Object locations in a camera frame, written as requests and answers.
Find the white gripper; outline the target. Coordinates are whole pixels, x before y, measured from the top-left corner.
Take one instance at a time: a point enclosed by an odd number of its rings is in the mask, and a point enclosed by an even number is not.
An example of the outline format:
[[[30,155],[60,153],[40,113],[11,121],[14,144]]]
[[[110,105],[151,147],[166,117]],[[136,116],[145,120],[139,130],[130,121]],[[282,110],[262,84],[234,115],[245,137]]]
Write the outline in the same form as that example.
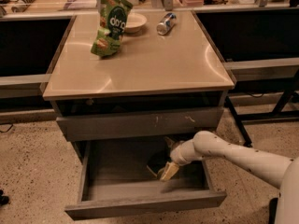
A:
[[[164,141],[170,149],[171,162],[166,163],[160,176],[160,180],[163,182],[170,180],[178,172],[179,166],[200,160],[200,154],[195,150],[193,140],[176,142],[165,136]]]

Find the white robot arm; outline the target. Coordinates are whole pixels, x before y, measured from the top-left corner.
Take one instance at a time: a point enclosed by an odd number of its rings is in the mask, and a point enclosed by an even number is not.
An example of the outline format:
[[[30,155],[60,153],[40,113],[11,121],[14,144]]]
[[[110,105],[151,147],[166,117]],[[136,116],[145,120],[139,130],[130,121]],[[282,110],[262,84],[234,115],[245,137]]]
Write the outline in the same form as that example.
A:
[[[193,161],[223,158],[279,190],[274,224],[299,222],[299,158],[229,143],[209,131],[170,145],[170,159],[160,179],[168,181],[181,166]]]

